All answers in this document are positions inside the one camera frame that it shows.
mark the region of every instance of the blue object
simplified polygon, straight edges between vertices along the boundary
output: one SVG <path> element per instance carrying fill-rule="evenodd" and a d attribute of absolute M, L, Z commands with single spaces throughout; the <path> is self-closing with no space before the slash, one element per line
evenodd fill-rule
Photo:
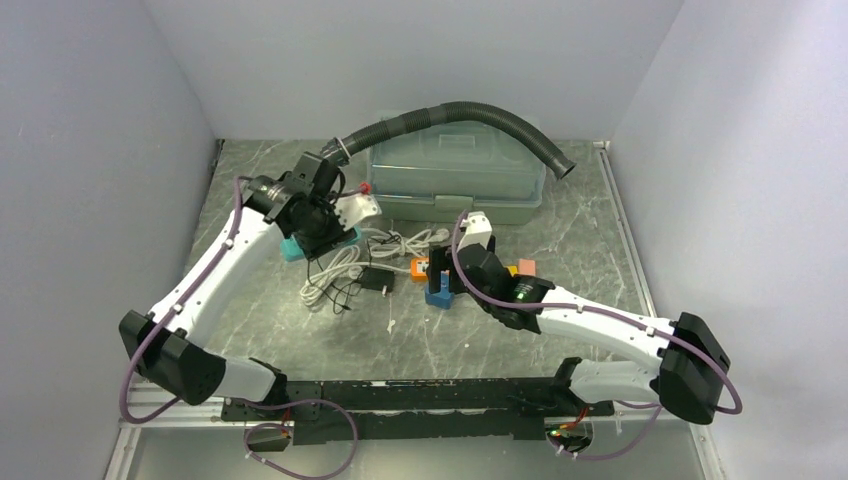
<path fill-rule="evenodd" d="M 346 247 L 348 245 L 353 245 L 362 238 L 362 232 L 359 230 L 359 227 L 353 227 L 353 231 L 356 232 L 356 235 L 343 246 Z M 283 240 L 280 244 L 280 252 L 283 254 L 283 258 L 286 259 L 287 262 L 294 262 L 297 260 L 303 260 L 305 255 L 303 255 L 303 250 L 301 250 L 300 245 L 297 244 L 297 240 L 294 237 L 289 237 Z"/>
<path fill-rule="evenodd" d="M 424 301 L 427 305 L 439 307 L 445 310 L 450 310 L 453 303 L 453 294 L 448 290 L 448 274 L 442 272 L 442 285 L 439 293 L 430 293 L 430 285 L 424 287 Z"/>

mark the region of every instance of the black flexible hose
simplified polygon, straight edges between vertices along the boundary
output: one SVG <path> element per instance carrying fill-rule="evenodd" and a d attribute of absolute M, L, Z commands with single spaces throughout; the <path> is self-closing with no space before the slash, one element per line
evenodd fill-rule
<path fill-rule="evenodd" d="M 502 108 L 477 102 L 443 103 L 437 107 L 413 110 L 398 117 L 368 125 L 341 139 L 344 148 L 336 140 L 331 141 L 321 150 L 321 156 L 343 163 L 347 161 L 348 155 L 354 155 L 390 138 L 423 130 L 433 125 L 469 120 L 495 127 L 524 144 L 554 172 L 557 180 L 566 176 L 575 167 L 574 162 L 566 158 L 554 142 L 521 117 Z"/>

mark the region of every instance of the orange block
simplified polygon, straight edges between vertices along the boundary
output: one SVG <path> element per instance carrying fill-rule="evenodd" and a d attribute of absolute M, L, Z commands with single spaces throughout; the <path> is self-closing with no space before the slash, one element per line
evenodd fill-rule
<path fill-rule="evenodd" d="M 518 260 L 518 273 L 520 275 L 536 275 L 536 261 L 522 258 Z"/>
<path fill-rule="evenodd" d="M 409 262 L 409 275 L 413 282 L 427 281 L 428 265 L 430 265 L 430 257 L 415 257 Z"/>

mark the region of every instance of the marble tabletop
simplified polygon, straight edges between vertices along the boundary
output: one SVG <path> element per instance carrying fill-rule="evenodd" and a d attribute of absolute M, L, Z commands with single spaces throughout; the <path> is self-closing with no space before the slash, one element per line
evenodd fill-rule
<path fill-rule="evenodd" d="M 234 176 L 277 177 L 302 152 L 317 152 L 324 143 L 226 141 L 188 266 L 223 229 L 232 209 Z M 591 143 L 556 143 L 577 168 L 559 182 L 548 175 L 542 206 L 527 225 L 495 225 L 499 258 L 504 264 L 534 259 L 542 278 L 591 300 L 642 312 L 615 207 Z M 345 168 L 348 184 L 364 180 L 365 163 L 364 154 L 354 156 Z M 451 227 L 387 219 L 368 225 L 407 236 L 423 228 Z M 409 264 L 408 259 L 390 262 Z M 386 298 L 363 290 L 341 315 L 326 301 L 310 309 L 298 295 L 305 277 L 306 262 L 269 257 L 233 296 L 207 348 L 269 362 L 292 380 L 552 376 L 565 357 L 609 358 L 574 339 L 507 329 L 467 295 L 457 297 L 450 310 L 429 306 L 423 285 L 404 275 L 398 275 Z"/>

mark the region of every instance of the white wall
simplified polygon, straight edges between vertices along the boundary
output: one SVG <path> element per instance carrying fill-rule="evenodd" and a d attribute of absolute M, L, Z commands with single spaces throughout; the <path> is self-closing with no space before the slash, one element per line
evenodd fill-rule
<path fill-rule="evenodd" d="M 745 401 L 734 479 L 848 478 L 848 4 L 687 1 L 612 141 L 659 310 Z"/>
<path fill-rule="evenodd" d="M 682 0 L 145 0 L 220 138 L 344 136 L 454 100 L 607 139 Z"/>
<path fill-rule="evenodd" d="M 0 477 L 101 478 L 214 137 L 138 0 L 0 2 Z"/>

